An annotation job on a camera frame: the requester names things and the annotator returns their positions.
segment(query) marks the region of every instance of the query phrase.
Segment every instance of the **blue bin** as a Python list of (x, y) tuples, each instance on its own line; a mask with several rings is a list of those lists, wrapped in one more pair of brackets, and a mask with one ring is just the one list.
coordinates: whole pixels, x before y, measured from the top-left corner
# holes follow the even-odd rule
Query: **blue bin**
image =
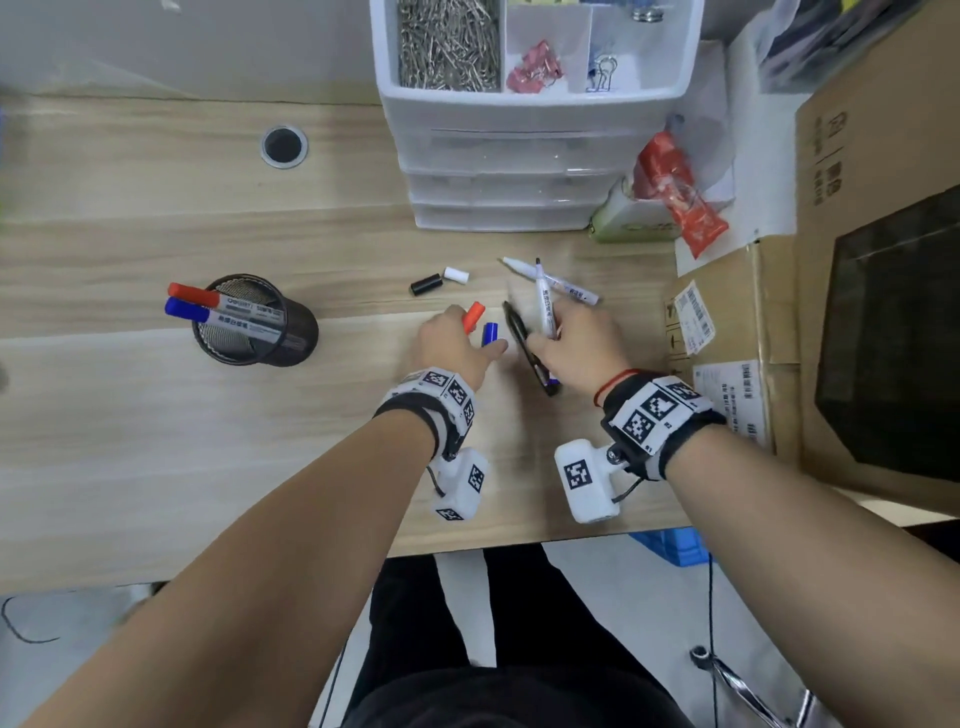
[(709, 551), (693, 526), (643, 531), (630, 535), (661, 559), (666, 559), (677, 567), (692, 567), (705, 564), (709, 560)]

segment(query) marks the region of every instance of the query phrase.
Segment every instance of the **person's left arm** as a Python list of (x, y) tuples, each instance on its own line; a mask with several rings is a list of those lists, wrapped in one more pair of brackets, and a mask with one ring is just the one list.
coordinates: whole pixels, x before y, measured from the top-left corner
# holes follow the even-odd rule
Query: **person's left arm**
[[(451, 306), (420, 328), (416, 368), (477, 390), (482, 350)], [(434, 449), (395, 410), (269, 493), (120, 628), (24, 728), (306, 725)]]

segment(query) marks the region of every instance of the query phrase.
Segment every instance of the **black mesh pen holder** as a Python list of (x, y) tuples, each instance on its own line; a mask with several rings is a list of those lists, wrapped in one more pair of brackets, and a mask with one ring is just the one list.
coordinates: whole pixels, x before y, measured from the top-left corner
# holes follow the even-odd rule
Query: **black mesh pen holder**
[(206, 290), (269, 306), (283, 311), (284, 315), (281, 325), (253, 319), (254, 323), (278, 330), (279, 338), (275, 342), (263, 341), (229, 328), (194, 322), (193, 335), (197, 343), (217, 361), (234, 367), (248, 364), (292, 367), (300, 364), (317, 348), (320, 339), (317, 318), (302, 303), (285, 298), (268, 280), (238, 273), (214, 280)]

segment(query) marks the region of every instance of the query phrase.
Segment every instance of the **hand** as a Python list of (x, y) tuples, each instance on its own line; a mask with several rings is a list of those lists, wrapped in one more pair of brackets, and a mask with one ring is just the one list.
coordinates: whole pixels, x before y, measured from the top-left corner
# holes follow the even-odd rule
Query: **hand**
[(610, 313), (566, 297), (557, 299), (553, 308), (564, 327), (563, 335), (551, 341), (541, 333), (532, 333), (527, 337), (527, 347), (560, 382), (593, 397), (600, 387), (630, 368), (620, 328)]
[(414, 371), (439, 367), (462, 376), (476, 392), (483, 384), (487, 367), (507, 350), (507, 342), (497, 339), (475, 349), (464, 333), (465, 310), (452, 305), (420, 327), (413, 349)]

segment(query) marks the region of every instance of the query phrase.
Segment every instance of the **wooden desk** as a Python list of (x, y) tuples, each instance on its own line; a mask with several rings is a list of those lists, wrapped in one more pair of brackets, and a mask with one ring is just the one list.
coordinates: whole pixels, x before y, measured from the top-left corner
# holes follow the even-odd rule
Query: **wooden desk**
[[(665, 361), (660, 293), (672, 245), (598, 246), (583, 232), (419, 231), (379, 107), (45, 99), (6, 101), (0, 165), (0, 594), (167, 579), (245, 509), (365, 422), (404, 372), (425, 318), (477, 300), (502, 323), (501, 255), (601, 294), (633, 360)], [(310, 152), (278, 171), (259, 156), (277, 123)], [(413, 280), (452, 265), (414, 299)], [(171, 280), (269, 279), (320, 319), (290, 370), (232, 368), (162, 312)], [(548, 400), (508, 360), (488, 377), (469, 443), (492, 463), (477, 517), (431, 513), (424, 481), (394, 554), (686, 524), (665, 485), (623, 515), (573, 521), (553, 463), (598, 413)]]

